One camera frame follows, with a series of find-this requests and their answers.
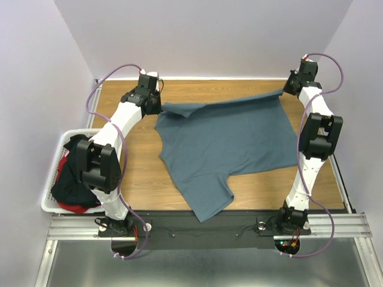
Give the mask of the red t-shirt in basket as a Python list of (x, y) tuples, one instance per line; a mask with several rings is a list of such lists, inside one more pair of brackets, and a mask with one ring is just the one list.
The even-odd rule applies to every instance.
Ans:
[(77, 181), (65, 157), (59, 163), (58, 175), (51, 188), (51, 194), (61, 208), (74, 213), (84, 213), (90, 208), (101, 205), (96, 196)]

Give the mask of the blue-grey t-shirt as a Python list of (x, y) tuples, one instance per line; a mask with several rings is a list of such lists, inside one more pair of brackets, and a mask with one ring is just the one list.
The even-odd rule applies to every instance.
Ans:
[(231, 175), (295, 166), (297, 136), (282, 91), (217, 103), (165, 103), (156, 123), (160, 158), (200, 222), (234, 199)]

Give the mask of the aluminium front frame rail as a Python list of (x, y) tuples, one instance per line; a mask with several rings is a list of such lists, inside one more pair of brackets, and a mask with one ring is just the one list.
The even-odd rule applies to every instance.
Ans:
[[(372, 232), (364, 214), (312, 214), (308, 216), (310, 230), (301, 231), (300, 238), (370, 238)], [(133, 240), (133, 237), (117, 237), (102, 234), (94, 223), (94, 216), (54, 216), (48, 229), (49, 240)]]

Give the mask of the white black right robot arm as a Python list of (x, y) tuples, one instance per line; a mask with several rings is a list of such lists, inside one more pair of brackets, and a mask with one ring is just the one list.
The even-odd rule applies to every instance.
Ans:
[(293, 71), (283, 91), (297, 96), (304, 107), (297, 140), (297, 174), (275, 219), (278, 231), (292, 233), (309, 228), (312, 189), (324, 162), (335, 151), (344, 121), (329, 109), (313, 75), (300, 76)]

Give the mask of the aluminium left side rail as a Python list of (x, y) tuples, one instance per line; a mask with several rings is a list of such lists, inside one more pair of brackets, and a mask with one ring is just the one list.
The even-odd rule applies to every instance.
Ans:
[(95, 112), (98, 107), (99, 98), (101, 96), (102, 91), (102, 81), (101, 79), (95, 79), (95, 85), (91, 89), (91, 93), (88, 95), (86, 100), (86, 112), (88, 113), (86, 128), (90, 129), (93, 126), (93, 122), (95, 119)]

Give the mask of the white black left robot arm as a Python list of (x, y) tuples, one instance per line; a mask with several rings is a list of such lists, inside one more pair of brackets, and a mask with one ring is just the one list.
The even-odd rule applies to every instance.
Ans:
[(133, 230), (131, 208), (121, 196), (127, 167), (125, 138), (144, 116), (160, 112), (158, 84), (138, 84), (122, 96), (103, 128), (76, 146), (77, 178), (96, 196), (105, 212), (96, 220), (103, 236), (125, 237)]

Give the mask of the black t-shirt in basket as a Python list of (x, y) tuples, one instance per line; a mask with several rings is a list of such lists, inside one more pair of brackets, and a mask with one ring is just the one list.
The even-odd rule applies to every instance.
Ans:
[(51, 194), (58, 204), (79, 206), (83, 209), (100, 205), (96, 196), (77, 179), (76, 147), (80, 140), (87, 141), (88, 139), (82, 134), (74, 135), (63, 146), (68, 150), (68, 154), (62, 159), (64, 162), (59, 164), (57, 178), (51, 188)]

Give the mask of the white plastic laundry basket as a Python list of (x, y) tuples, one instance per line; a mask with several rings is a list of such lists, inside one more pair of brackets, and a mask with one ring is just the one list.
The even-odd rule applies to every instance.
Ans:
[(61, 159), (66, 155), (67, 149), (64, 148), (64, 145), (69, 142), (70, 138), (74, 135), (85, 135), (88, 138), (91, 138), (100, 129), (75, 129), (68, 130), (65, 132), (59, 139), (58, 146), (56, 147), (52, 164), (50, 166), (50, 170), (47, 176), (47, 180), (45, 182), (45, 186), (43, 189), (42, 199), (41, 199), (41, 209), (45, 212), (55, 213), (55, 214), (74, 214), (69, 210), (65, 210), (61, 208), (55, 198), (51, 194), (51, 188), (56, 182), (56, 178), (58, 175), (58, 167)]

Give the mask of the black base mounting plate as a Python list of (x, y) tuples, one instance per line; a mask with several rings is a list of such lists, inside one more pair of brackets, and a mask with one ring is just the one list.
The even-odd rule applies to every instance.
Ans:
[(275, 210), (227, 210), (201, 223), (186, 211), (140, 212), (116, 221), (96, 218), (98, 236), (111, 239), (111, 248), (123, 257), (139, 251), (259, 248), (299, 249), (299, 236), (309, 229), (281, 223)]

